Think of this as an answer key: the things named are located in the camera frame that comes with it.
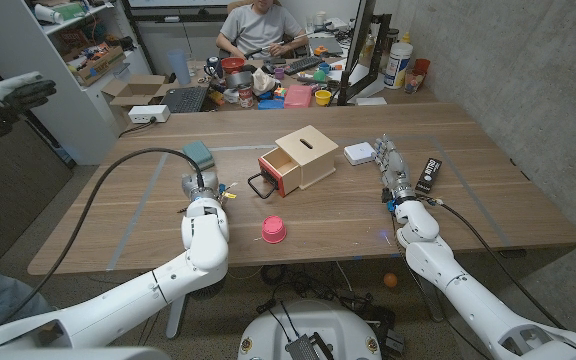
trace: table leg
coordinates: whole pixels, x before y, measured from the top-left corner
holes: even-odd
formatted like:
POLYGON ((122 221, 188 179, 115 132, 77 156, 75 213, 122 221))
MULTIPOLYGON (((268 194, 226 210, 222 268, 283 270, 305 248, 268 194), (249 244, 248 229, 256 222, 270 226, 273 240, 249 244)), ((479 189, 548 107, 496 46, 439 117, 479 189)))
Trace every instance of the table leg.
POLYGON ((186 305, 186 296, 182 296, 170 304, 170 315, 168 316, 168 324, 166 325, 166 337, 168 339, 172 340, 179 335, 181 318, 184 315, 186 305))

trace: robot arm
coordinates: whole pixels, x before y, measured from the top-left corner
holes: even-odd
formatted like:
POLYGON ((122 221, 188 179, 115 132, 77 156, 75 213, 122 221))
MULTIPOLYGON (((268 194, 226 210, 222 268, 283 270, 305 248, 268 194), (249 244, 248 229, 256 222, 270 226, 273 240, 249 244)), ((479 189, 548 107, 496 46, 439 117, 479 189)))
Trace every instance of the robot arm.
POLYGON ((55 92, 55 82, 37 71, 0 81, 0 137, 12 131, 19 114, 45 104, 55 92))
POLYGON ((446 295, 494 358, 575 358, 576 333, 515 314, 459 265, 439 236, 437 221, 416 199, 408 170, 392 141, 384 135, 375 148, 382 182, 392 195, 394 216, 403 225, 397 230, 397 241, 406 249, 406 262, 446 295))
MULTIPOLYGON (((206 186, 217 182, 214 174, 203 177, 206 186)), ((182 220, 183 254, 79 305, 0 326, 0 349, 105 346, 174 300, 221 280, 228 270, 228 219, 212 188, 190 190, 195 200, 182 220)))

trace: orange ball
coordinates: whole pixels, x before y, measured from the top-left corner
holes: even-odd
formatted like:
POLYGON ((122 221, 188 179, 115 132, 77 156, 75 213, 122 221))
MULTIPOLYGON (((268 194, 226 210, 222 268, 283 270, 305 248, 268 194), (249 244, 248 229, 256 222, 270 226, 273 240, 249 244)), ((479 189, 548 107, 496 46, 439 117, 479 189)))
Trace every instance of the orange ball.
POLYGON ((390 288, 397 286, 397 276, 393 273, 384 275, 384 284, 390 288))

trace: pink box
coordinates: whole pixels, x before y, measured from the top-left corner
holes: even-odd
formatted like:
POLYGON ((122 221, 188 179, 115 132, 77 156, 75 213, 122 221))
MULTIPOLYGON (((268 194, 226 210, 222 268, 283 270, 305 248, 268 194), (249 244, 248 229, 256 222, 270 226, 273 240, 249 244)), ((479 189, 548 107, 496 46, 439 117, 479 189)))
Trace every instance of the pink box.
POLYGON ((304 108, 310 106, 312 90, 308 85, 290 85, 284 100, 284 109, 304 108))

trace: keyboard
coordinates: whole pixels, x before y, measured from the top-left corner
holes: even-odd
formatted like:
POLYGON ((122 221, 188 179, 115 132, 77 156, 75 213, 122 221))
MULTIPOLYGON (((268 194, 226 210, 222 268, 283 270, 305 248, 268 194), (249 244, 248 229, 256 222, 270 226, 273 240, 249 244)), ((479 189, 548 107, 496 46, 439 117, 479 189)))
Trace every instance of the keyboard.
POLYGON ((307 58, 299 59, 292 64, 284 66, 286 75, 294 75, 300 71, 308 70, 324 62, 318 56, 309 56, 307 58))
POLYGON ((208 88, 203 86, 170 89, 160 105, 168 105, 171 113, 192 113, 201 111, 208 88))

